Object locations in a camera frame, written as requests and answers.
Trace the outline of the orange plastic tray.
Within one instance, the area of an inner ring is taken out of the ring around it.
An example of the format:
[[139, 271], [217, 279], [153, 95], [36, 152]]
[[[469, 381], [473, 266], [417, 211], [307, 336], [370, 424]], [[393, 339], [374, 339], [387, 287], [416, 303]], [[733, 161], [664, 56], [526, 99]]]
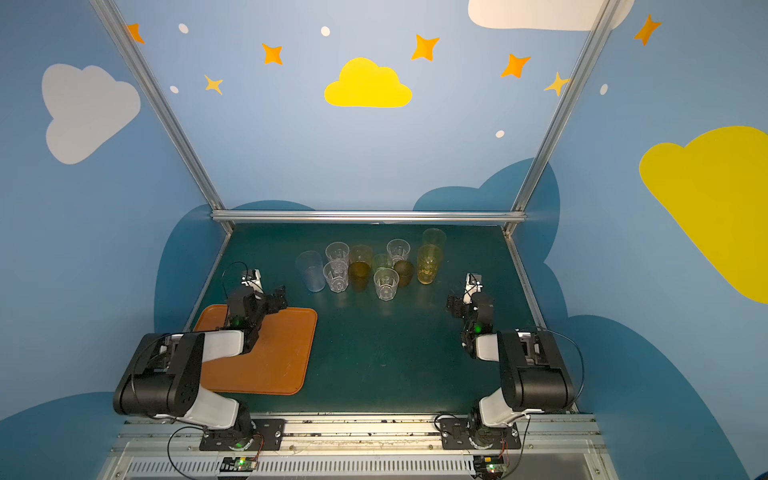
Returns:
[[305, 381], [318, 314], [287, 308], [265, 317], [251, 352], [206, 362], [201, 384], [217, 393], [294, 395]]

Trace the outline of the clear faceted glass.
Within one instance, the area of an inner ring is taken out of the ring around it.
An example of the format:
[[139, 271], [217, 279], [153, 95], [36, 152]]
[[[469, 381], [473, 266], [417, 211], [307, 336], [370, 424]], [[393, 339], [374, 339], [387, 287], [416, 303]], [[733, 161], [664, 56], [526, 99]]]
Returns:
[[377, 297], [381, 301], [393, 300], [397, 293], [399, 280], [399, 274], [394, 269], [377, 269], [373, 275]]
[[400, 261], [407, 261], [411, 252], [411, 245], [404, 239], [392, 239], [386, 245], [386, 251], [392, 265]]
[[349, 264], [350, 247], [345, 242], [336, 241], [327, 245], [325, 255], [329, 262], [343, 261]]
[[349, 285], [348, 263], [344, 259], [331, 260], [325, 264], [323, 275], [333, 293], [342, 293]]

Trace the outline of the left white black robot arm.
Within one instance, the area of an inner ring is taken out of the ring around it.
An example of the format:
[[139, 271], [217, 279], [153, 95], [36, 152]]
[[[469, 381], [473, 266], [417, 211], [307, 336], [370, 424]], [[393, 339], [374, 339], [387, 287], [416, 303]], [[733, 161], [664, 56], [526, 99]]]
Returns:
[[144, 335], [116, 387], [115, 412], [170, 418], [209, 432], [251, 438], [248, 408], [204, 388], [202, 366], [250, 353], [265, 317], [287, 307], [286, 288], [267, 294], [243, 285], [230, 295], [227, 307], [225, 324], [217, 330]]

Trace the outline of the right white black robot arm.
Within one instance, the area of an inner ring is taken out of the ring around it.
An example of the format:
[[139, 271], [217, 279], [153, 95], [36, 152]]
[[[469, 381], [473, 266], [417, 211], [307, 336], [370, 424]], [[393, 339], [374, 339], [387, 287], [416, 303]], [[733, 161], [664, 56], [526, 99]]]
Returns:
[[468, 421], [472, 433], [503, 430], [520, 417], [564, 411], [576, 401], [579, 390], [554, 332], [496, 331], [494, 300], [480, 291], [450, 294], [446, 307], [463, 321], [460, 340], [465, 352], [498, 365], [500, 387], [473, 408]]

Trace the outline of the yellow ribbed glass front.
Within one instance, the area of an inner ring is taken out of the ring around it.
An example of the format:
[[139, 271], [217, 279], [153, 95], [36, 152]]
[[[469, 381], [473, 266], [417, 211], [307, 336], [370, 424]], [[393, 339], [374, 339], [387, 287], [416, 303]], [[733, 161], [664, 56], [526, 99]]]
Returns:
[[432, 284], [438, 275], [443, 260], [443, 250], [435, 244], [424, 244], [417, 257], [417, 279], [423, 285]]

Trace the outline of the frosted blue tall cup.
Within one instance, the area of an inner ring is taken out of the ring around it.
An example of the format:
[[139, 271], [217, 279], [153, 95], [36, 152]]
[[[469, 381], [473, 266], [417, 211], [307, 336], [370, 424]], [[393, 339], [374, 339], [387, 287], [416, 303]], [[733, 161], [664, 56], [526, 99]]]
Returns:
[[304, 251], [298, 255], [295, 264], [304, 286], [310, 292], [317, 293], [325, 288], [323, 257], [319, 252]]

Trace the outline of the dark amber textured cup right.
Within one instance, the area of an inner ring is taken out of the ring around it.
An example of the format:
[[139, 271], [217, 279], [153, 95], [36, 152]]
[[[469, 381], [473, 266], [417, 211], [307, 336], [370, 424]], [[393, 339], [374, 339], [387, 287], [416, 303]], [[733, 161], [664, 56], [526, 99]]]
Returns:
[[410, 261], [399, 260], [393, 265], [393, 269], [399, 277], [399, 288], [405, 288], [411, 283], [415, 273], [415, 266]]

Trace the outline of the dark amber textured cup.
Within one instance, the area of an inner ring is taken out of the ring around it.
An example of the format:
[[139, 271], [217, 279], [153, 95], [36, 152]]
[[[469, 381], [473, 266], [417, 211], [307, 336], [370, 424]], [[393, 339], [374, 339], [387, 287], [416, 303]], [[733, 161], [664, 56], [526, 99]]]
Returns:
[[362, 261], [352, 262], [348, 267], [348, 277], [352, 289], [363, 292], [367, 289], [371, 278], [371, 266]]
[[399, 260], [393, 265], [393, 269], [399, 277], [399, 288], [405, 288], [411, 283], [415, 273], [415, 266], [410, 261]]

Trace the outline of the dark amber textured cup left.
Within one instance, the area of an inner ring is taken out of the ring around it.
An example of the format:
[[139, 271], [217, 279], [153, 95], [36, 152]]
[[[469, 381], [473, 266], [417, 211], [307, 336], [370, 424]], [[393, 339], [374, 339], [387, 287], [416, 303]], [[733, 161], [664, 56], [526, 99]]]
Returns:
[[371, 278], [371, 266], [362, 261], [352, 262], [348, 267], [348, 277], [352, 289], [363, 292], [367, 289]]

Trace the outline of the tall amber clear cup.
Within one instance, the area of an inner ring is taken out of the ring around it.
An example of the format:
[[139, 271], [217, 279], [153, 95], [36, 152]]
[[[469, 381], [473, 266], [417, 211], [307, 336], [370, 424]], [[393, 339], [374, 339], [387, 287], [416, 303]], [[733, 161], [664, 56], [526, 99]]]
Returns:
[[349, 251], [349, 263], [365, 263], [369, 267], [373, 264], [373, 249], [364, 244], [353, 245]]

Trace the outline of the controller board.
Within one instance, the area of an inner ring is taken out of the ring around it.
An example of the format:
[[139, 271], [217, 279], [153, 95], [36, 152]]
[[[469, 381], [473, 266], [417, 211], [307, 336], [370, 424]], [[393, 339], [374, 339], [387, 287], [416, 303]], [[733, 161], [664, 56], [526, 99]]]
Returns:
[[474, 456], [472, 466], [473, 479], [498, 480], [507, 472], [507, 464], [502, 456]]
[[219, 472], [232, 474], [250, 474], [257, 470], [259, 460], [256, 456], [224, 457], [219, 466]]

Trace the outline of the left controller board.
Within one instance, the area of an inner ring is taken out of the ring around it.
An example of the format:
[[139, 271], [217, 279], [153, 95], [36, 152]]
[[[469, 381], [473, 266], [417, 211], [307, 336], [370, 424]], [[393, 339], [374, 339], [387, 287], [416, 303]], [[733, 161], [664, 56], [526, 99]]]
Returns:
[[219, 472], [232, 474], [250, 474], [257, 470], [259, 460], [256, 456], [224, 457], [219, 466]]

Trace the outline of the aluminium frame back bar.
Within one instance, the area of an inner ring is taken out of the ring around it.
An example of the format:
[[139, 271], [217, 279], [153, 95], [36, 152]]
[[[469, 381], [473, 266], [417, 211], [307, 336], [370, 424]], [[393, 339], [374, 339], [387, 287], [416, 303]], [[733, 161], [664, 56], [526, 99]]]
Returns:
[[232, 223], [458, 224], [522, 223], [523, 212], [214, 210], [214, 221]]

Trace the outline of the aluminium frame post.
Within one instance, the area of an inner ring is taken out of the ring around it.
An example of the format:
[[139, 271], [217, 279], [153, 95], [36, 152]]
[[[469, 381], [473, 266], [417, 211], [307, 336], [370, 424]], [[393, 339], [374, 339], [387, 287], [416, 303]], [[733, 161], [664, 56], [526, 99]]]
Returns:
[[503, 233], [507, 240], [512, 239], [516, 226], [525, 221], [526, 208], [611, 34], [612, 24], [614, 18], [618, 17], [620, 6], [621, 1], [609, 0], [604, 1], [598, 10], [592, 29], [571, 72], [571, 81], [560, 96], [539, 150], [516, 195], [511, 212], [516, 214], [519, 220], [509, 221], [504, 225]]
[[141, 53], [138, 43], [131, 36], [128, 25], [125, 23], [116, 2], [91, 0], [90, 4], [141, 87], [180, 158], [211, 208], [212, 213], [224, 210], [225, 205], [221, 197], [183, 131], [159, 82]]

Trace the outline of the aluminium frame right post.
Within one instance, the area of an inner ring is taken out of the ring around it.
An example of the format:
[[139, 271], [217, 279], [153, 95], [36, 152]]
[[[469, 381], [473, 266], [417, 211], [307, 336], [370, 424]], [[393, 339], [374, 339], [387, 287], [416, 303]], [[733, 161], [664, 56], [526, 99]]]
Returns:
[[512, 239], [516, 226], [525, 221], [526, 208], [611, 34], [612, 24], [614, 18], [618, 17], [620, 6], [621, 1], [609, 0], [604, 1], [598, 10], [592, 29], [571, 72], [571, 81], [560, 96], [539, 150], [516, 195], [511, 212], [516, 214], [519, 220], [509, 221], [504, 225], [503, 233], [507, 240]]

